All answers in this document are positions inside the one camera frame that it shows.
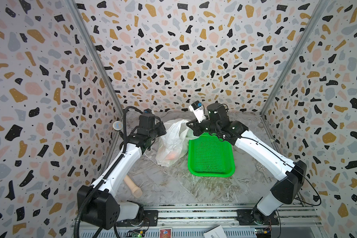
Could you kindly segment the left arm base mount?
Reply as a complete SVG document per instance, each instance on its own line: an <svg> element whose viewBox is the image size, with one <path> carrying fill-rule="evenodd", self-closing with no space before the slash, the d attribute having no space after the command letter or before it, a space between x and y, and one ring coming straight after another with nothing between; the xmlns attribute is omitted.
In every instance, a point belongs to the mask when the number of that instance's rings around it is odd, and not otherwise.
<svg viewBox="0 0 357 238"><path fill-rule="evenodd" d="M134 219L126 219L116 223L117 227L132 227L137 228L141 226L157 227L159 218L158 210L144 210L139 212Z"/></svg>

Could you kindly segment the orange fruit large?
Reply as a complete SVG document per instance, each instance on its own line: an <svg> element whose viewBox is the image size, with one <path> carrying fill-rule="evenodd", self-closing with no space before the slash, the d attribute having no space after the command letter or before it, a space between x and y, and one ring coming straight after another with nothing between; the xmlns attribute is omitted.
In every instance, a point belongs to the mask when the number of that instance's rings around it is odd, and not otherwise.
<svg viewBox="0 0 357 238"><path fill-rule="evenodd" d="M176 152L172 151L167 155L167 160L176 160L176 159L178 159L179 155L180 155L180 153L176 153Z"/></svg>

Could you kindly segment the white plastic bag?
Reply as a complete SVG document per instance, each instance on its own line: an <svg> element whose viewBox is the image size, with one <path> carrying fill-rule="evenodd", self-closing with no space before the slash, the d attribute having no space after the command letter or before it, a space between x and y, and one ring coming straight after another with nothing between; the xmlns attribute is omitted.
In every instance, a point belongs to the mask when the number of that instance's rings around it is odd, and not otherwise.
<svg viewBox="0 0 357 238"><path fill-rule="evenodd" d="M163 167L172 166L188 152L189 141L198 138L186 126L188 122L189 120L186 119L174 119L164 122L167 133L159 137L159 148L156 154L158 165ZM167 155L172 151L180 153L178 159L167 160Z"/></svg>

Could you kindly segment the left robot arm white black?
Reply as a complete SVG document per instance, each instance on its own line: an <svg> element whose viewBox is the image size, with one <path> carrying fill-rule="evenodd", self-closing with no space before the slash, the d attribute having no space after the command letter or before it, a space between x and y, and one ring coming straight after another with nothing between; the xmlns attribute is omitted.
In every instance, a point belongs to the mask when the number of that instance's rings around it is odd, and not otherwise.
<svg viewBox="0 0 357 238"><path fill-rule="evenodd" d="M115 197L132 166L157 138L165 134L163 122L151 110L140 114L139 125L130 134L123 134L124 143L114 161L90 186L83 185L78 190L74 237L79 237L81 222L94 225L100 231L109 230L124 221L137 226L143 223L143 205L131 201L118 203Z"/></svg>

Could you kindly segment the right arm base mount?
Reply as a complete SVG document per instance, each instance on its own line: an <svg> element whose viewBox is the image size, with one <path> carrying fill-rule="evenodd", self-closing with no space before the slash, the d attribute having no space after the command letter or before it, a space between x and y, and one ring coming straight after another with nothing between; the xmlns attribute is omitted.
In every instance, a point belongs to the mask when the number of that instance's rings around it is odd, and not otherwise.
<svg viewBox="0 0 357 238"><path fill-rule="evenodd" d="M237 221L240 226L254 226L254 225L279 225L277 213L274 211L269 216L264 216L257 209L238 209Z"/></svg>

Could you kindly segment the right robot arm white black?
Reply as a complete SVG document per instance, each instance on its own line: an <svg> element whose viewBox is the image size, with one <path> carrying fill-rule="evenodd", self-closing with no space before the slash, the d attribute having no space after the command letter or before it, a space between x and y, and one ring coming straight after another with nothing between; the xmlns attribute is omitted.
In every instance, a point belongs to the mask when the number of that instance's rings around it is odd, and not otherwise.
<svg viewBox="0 0 357 238"><path fill-rule="evenodd" d="M284 204L291 204L306 177L307 166L304 162L283 156L260 140L247 126L239 121L231 121L225 104L213 103L206 108L196 101L189 106L195 119L187 126L195 136L208 133L218 139L247 152L263 165L277 180L270 191L252 209L251 216L262 222Z"/></svg>

